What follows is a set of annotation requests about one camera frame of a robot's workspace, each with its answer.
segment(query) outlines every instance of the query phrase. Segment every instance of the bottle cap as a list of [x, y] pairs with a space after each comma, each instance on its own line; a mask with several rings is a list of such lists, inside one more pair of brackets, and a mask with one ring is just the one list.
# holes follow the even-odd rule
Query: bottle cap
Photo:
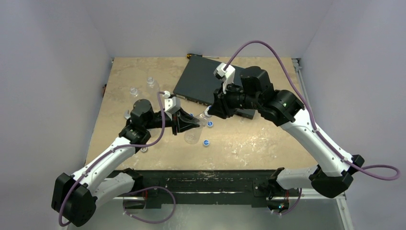
[[208, 147], [210, 145], [210, 141], [209, 140], [204, 140], [203, 141], [203, 146]]

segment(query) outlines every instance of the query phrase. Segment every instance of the plastic bottle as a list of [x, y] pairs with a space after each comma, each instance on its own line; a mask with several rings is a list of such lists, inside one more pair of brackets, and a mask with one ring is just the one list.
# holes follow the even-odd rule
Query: plastic bottle
[[131, 87], [130, 88], [130, 100], [129, 100], [130, 105], [131, 105], [130, 111], [133, 109], [134, 103], [143, 98], [145, 98], [145, 97], [143, 96], [142, 92], [139, 89], [137, 89], [135, 87]]
[[185, 141], [186, 143], [189, 144], [196, 144], [199, 142], [200, 135], [202, 134], [203, 127], [207, 125], [207, 122], [209, 121], [209, 118], [212, 117], [207, 113], [209, 110], [210, 106], [207, 107], [201, 114], [199, 114], [196, 118], [199, 119], [199, 125], [200, 127], [198, 128], [192, 128], [189, 129], [188, 131], [185, 132]]
[[[152, 109], [154, 110], [154, 112], [158, 112], [160, 110], [157, 99], [157, 93], [159, 92], [159, 83], [152, 77], [148, 77], [147, 79], [146, 92], [148, 93], [147, 99], [151, 102]], [[160, 96], [159, 99], [161, 100], [162, 105], [164, 106], [163, 97]]]

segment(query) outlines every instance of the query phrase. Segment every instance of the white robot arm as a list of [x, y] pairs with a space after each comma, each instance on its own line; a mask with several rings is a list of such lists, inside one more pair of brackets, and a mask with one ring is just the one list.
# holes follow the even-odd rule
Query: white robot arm
[[[292, 135], [317, 161], [318, 165], [304, 169], [281, 168], [273, 175], [279, 189], [313, 188], [326, 197], [336, 197], [351, 184], [356, 172], [341, 160], [316, 134], [312, 128], [309, 112], [302, 102], [290, 91], [274, 90], [268, 73], [259, 67], [249, 67], [241, 71], [242, 86], [233, 84], [235, 68], [220, 64], [214, 74], [223, 81], [220, 89], [214, 92], [214, 104], [209, 114], [226, 119], [234, 115], [236, 109], [255, 109], [266, 120]], [[361, 156], [352, 156], [338, 146], [319, 126], [319, 131], [327, 141], [349, 162], [361, 167]]]

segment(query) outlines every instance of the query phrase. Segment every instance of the tabletop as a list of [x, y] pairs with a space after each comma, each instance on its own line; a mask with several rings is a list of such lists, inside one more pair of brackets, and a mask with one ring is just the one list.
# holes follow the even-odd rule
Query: tabletop
[[[227, 57], [218, 59], [227, 62]], [[282, 58], [295, 86], [298, 79], [292, 60]], [[130, 87], [141, 91], [146, 88], [147, 77], [160, 84], [161, 91], [173, 91], [188, 63], [185, 57], [116, 57], [90, 141], [86, 163], [95, 159], [117, 137], [125, 126], [124, 112], [131, 107]], [[290, 90], [278, 61], [274, 57], [237, 57], [233, 65], [243, 68], [260, 66], [269, 74], [275, 89]], [[181, 99], [182, 108], [195, 115], [206, 106]], [[139, 170], [244, 170], [304, 168], [316, 165], [313, 157], [287, 132], [264, 120], [258, 112], [252, 120], [237, 115], [226, 120], [210, 118], [212, 128], [203, 128], [201, 139], [195, 145], [185, 142], [183, 133], [172, 135], [166, 128], [162, 140], [138, 152], [117, 169]], [[209, 147], [203, 140], [210, 141]]]

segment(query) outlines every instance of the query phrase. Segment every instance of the black electronic device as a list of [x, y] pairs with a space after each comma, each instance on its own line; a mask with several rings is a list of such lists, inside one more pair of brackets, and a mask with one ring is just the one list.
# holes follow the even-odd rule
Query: black electronic device
[[[177, 97], [188, 101], [212, 105], [214, 102], [213, 92], [222, 84], [221, 80], [214, 77], [214, 71], [220, 63], [200, 56], [191, 56], [173, 93]], [[234, 67], [236, 68], [236, 76], [239, 76], [243, 68]], [[240, 78], [236, 77], [234, 84], [242, 86]], [[252, 119], [255, 110], [237, 109], [234, 114]]]

